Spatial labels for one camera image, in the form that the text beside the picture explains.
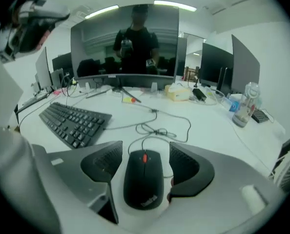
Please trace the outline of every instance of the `tissue box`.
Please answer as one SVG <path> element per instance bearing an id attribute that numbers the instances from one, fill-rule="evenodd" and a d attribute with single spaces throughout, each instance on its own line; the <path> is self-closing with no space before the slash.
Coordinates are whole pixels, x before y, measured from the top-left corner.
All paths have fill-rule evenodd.
<path id="1" fill-rule="evenodd" d="M 170 98 L 173 101 L 182 101 L 189 99 L 191 91 L 188 88 L 182 87 L 181 89 L 176 90 L 174 92 L 169 92 L 170 86 L 171 85 L 165 86 L 165 93 L 168 98 Z"/>

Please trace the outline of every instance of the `white desk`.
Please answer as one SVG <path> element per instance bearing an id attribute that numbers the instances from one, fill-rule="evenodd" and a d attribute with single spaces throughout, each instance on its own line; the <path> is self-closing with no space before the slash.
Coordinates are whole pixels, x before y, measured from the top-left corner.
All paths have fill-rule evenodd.
<path id="1" fill-rule="evenodd" d="M 49 101 L 52 98 L 54 98 L 54 95 L 50 95 L 46 100 Z M 75 107 L 111 114 L 112 119 L 109 122 L 109 128 L 139 123 L 155 117 L 155 114 L 150 113 L 146 108 L 122 103 L 121 96 L 102 94 L 89 99 L 82 98 L 68 98 L 67 105 L 71 106 L 81 100 Z M 173 102 L 165 96 L 160 98 L 150 94 L 143 94 L 139 96 L 139 99 L 143 105 L 148 107 L 189 118 L 191 129 L 186 144 L 236 157 L 255 168 L 264 176 L 269 175 L 269 171 L 272 170 L 278 158 L 285 130 L 276 120 L 274 123 L 267 121 L 258 124 L 253 119 L 250 119 L 245 128 L 239 128 L 231 121 L 233 113 L 228 112 L 220 104 L 204 106 L 189 101 Z M 54 101 L 65 104 L 66 98 L 61 94 Z M 19 114 L 19 121 L 43 103 L 45 103 L 45 100 L 24 110 Z M 30 143 L 43 146 L 48 153 L 69 150 L 39 118 L 39 113 L 48 106 L 49 103 L 24 119 L 21 124 L 21 134 Z M 170 117 L 162 113 L 158 113 L 157 119 L 149 123 L 149 125 L 154 129 L 166 128 L 169 132 L 175 133 L 180 140 L 185 140 L 189 127 L 186 120 Z M 165 200 L 154 210 L 138 211 L 128 207 L 124 202 L 123 181 L 128 161 L 127 148 L 132 141 L 140 137 L 135 131 L 135 127 L 105 130 L 96 143 L 113 140 L 123 141 L 123 162 L 112 179 L 112 192 L 117 214 L 120 218 L 119 226 L 134 232 L 141 232 L 167 208 L 166 195 L 169 192 L 171 180 L 165 179 Z M 168 163 L 169 146 L 167 143 L 158 139 L 148 139 L 145 141 L 144 146 L 160 153 L 164 176 L 171 176 L 172 169 Z M 133 144 L 130 151 L 139 149 L 141 149 L 141 141 Z"/>

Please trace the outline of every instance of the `black mouse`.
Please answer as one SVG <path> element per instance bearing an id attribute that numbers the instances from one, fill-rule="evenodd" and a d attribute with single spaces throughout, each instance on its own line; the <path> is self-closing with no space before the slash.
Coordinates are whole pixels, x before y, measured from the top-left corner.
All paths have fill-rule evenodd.
<path id="1" fill-rule="evenodd" d="M 151 150 L 131 152 L 124 177 L 124 200 L 130 207 L 150 210 L 163 201 L 164 175 L 160 154 Z"/>

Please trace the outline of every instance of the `keyboard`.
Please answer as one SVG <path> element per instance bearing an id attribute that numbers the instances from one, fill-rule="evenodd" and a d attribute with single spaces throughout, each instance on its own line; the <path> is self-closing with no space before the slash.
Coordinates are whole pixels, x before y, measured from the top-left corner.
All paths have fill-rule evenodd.
<path id="1" fill-rule="evenodd" d="M 251 117 L 255 121 L 257 121 L 258 123 L 265 122 L 265 121 L 269 120 L 268 116 L 263 111 L 261 111 L 259 109 L 255 109 L 253 111 L 253 114 Z"/>
<path id="2" fill-rule="evenodd" d="M 104 131 L 112 115 L 80 108 L 51 104 L 40 118 L 71 149 L 92 146 Z"/>
<path id="3" fill-rule="evenodd" d="M 28 100 L 27 102 L 25 102 L 23 104 L 23 107 L 18 109 L 18 111 L 16 112 L 16 114 L 19 114 L 20 112 L 22 112 L 23 110 L 25 110 L 26 108 L 32 106 L 33 104 L 47 98 L 48 94 L 42 95 L 41 97 L 33 97 L 30 100 Z"/>

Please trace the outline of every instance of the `plastic bottle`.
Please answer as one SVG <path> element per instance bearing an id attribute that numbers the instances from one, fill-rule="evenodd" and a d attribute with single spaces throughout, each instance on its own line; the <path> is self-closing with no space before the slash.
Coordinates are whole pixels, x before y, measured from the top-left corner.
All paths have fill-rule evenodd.
<path id="1" fill-rule="evenodd" d="M 233 122 L 237 126 L 246 126 L 247 122 L 253 114 L 253 111 L 256 109 L 259 96 L 259 85 L 255 82 L 248 83 L 245 87 L 245 93 L 242 95 L 238 108 L 232 118 Z"/>

